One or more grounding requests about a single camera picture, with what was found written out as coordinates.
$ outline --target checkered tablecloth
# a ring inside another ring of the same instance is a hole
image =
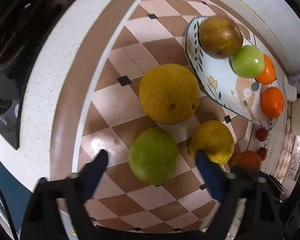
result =
[[[288,102],[288,112],[287,112],[287,119],[284,128],[284,133],[283,133],[283,143],[281,146],[278,160],[274,167],[274,172],[272,174],[279,182],[283,181],[283,178],[287,172],[290,159],[291,159],[294,136],[291,132],[290,116],[291,116],[291,103]]]
[[[203,91],[195,114],[177,125],[156,123],[138,100],[144,73],[158,64],[177,63],[191,70],[184,53],[185,29],[193,17],[215,14],[226,12],[209,0],[141,0],[126,21],[93,94],[79,154],[78,170],[100,149],[109,153],[108,169],[86,203],[95,224],[144,233],[185,232],[206,227],[215,214],[218,204],[202,186],[187,144],[201,123],[217,120],[227,125],[240,152],[237,142],[245,137],[248,121]],[[253,38],[235,21],[247,39]],[[173,178],[161,186],[141,182],[127,162],[135,138],[155,126],[174,136],[180,155]]]

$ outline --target tangerine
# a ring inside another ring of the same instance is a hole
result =
[[[239,165],[249,176],[256,177],[261,169],[261,158],[258,153],[245,151],[239,153],[233,161],[233,166]]]
[[[265,59],[265,69],[256,77],[256,80],[263,85],[269,85],[275,80],[275,67],[271,58],[268,55],[263,54]]]
[[[284,98],[277,87],[267,88],[262,95],[262,111],[268,118],[278,118],[284,110]]]

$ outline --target yellow fruit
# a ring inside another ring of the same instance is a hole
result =
[[[201,124],[192,136],[188,152],[195,157],[200,149],[206,152],[212,162],[226,164],[234,151],[234,141],[228,127],[218,121]]]
[[[139,99],[156,122],[178,124],[190,118],[199,106],[199,85],[193,74],[178,64],[159,65],[143,76]]]

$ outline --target large yellow citrus fruit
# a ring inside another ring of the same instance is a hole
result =
[[[218,121],[201,124],[188,146],[190,156],[195,157],[195,153],[200,149],[206,152],[212,162],[226,164],[234,151],[234,141],[228,127]]]
[[[143,76],[139,99],[156,122],[178,124],[190,118],[199,106],[199,85],[193,74],[178,64],[159,65]]]

